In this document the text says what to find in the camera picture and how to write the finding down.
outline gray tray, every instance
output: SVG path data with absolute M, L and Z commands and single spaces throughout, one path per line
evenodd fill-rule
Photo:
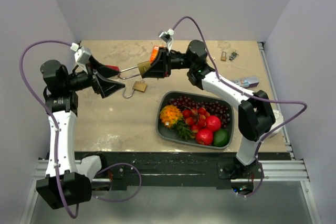
M 227 145 L 225 145 L 223 147 L 216 147 L 214 145 L 197 144 L 197 142 L 194 138 L 189 138 L 188 140 L 180 140 L 177 131 L 167 129 L 162 124 L 162 122 L 160 120 L 160 111 L 163 109 L 163 107 L 165 107 L 167 105 L 169 99 L 171 99 L 171 98 L 176 99 L 176 98 L 179 98 L 181 95 L 185 95 L 186 97 L 190 97 L 191 99 L 193 99 L 196 102 L 216 102 L 216 101 L 218 101 L 220 103 L 220 105 L 228 107 L 227 112 L 231 116 L 231 121 L 230 121 L 230 123 L 227 124 L 227 128 L 226 128 L 226 130 L 228 131 L 229 136 L 230 136 L 230 140 L 229 140 Z M 167 139 L 167 140 L 170 140 L 170 141 L 174 141 L 174 142 L 178 142 L 178 143 L 182 143 L 182 144 L 200 146 L 200 147 L 203 147 L 203 148 L 211 148 L 211 149 L 218 149 L 218 150 L 223 150 L 223 149 L 227 148 L 232 141 L 233 129 L 234 129 L 234 114 L 233 114 L 233 108 L 230 104 L 228 104 L 227 102 L 225 102 L 223 100 L 216 99 L 214 97 L 208 97 L 208 96 L 205 96 L 205 95 L 191 94 L 191 93 L 185 93 L 185 92 L 179 92 L 179 91 L 171 91 L 171 92 L 168 92 L 167 94 L 165 94 L 165 96 L 162 98 L 162 101 L 160 103 L 158 115 L 157 115 L 157 118 L 156 118 L 156 131 L 161 138 L 164 138 L 164 139 Z

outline orange object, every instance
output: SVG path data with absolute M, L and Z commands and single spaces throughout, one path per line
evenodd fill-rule
M 153 47 L 151 59 L 149 60 L 150 63 L 152 63 L 156 59 L 156 57 L 158 56 L 158 52 L 159 52 L 160 48 L 162 48 L 162 46 L 154 46 Z

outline gray floor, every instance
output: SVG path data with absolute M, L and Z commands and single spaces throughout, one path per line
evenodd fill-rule
M 111 194 L 122 198 L 134 190 Z M 311 220 L 300 183 L 266 182 L 247 199 L 215 188 L 143 187 L 135 198 L 122 203 L 93 198 L 80 205 L 76 220 L 63 208 L 52 210 L 38 198 L 31 223 L 310 224 Z

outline tabletop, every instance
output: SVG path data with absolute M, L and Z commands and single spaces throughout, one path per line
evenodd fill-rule
M 190 41 L 176 40 L 173 49 L 185 52 Z M 84 40 L 92 55 L 102 64 L 118 66 L 121 70 L 149 60 L 155 45 L 163 45 L 160 40 Z M 257 76 L 259 85 L 254 91 L 264 90 L 272 98 L 271 87 L 264 63 L 255 41 L 207 41 L 212 57 L 222 76 L 229 80 Z M 233 61 L 221 61 L 222 51 L 228 56 L 233 51 L 239 54 Z M 125 72 L 139 73 L 137 69 Z M 92 89 L 78 91 L 79 106 L 75 133 L 75 151 L 106 152 L 237 152 L 242 135 L 238 129 L 238 113 L 235 111 L 235 129 L 231 145 L 224 150 L 190 146 L 160 138 L 156 132 L 156 115 L 163 96 L 170 91 L 183 91 L 216 97 L 191 85 L 186 76 L 187 70 L 172 70 L 164 79 L 144 79 L 147 89 L 144 93 L 135 92 L 125 99 L 122 90 L 102 99 Z M 125 83 L 126 94 L 132 91 L 135 81 L 118 80 Z M 267 139 L 261 152 L 285 152 L 282 133 Z

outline black base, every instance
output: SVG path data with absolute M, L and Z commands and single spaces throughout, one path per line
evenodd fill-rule
M 75 152 L 81 159 L 88 152 Z M 232 163 L 236 153 L 144 153 L 144 152 L 104 152 L 107 164 L 129 163 L 142 175 L 142 186 L 184 186 L 216 187 L 232 189 L 225 167 Z M 289 153 L 259 153 L 259 160 L 290 160 Z M 255 166 L 255 178 L 260 178 Z M 139 178 L 130 167 L 111 169 L 112 190 L 126 190 L 137 186 Z
M 91 183 L 85 175 L 65 173 L 60 178 L 62 190 L 69 206 L 91 199 Z M 63 207 L 58 193 L 56 177 L 44 178 L 36 181 L 36 190 L 52 209 Z

